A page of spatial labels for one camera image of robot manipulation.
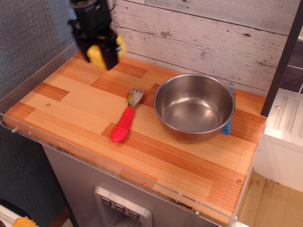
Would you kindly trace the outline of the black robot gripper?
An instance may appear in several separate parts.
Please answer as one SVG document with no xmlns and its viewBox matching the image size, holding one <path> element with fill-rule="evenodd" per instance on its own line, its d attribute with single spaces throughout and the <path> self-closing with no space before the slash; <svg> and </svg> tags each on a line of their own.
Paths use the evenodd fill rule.
<svg viewBox="0 0 303 227">
<path fill-rule="evenodd" d="M 110 28 L 112 18 L 106 0 L 71 0 L 76 19 L 69 20 L 73 37 L 85 59 L 90 62 L 89 49 L 100 47 L 107 70 L 118 64 L 117 35 Z"/>
</svg>

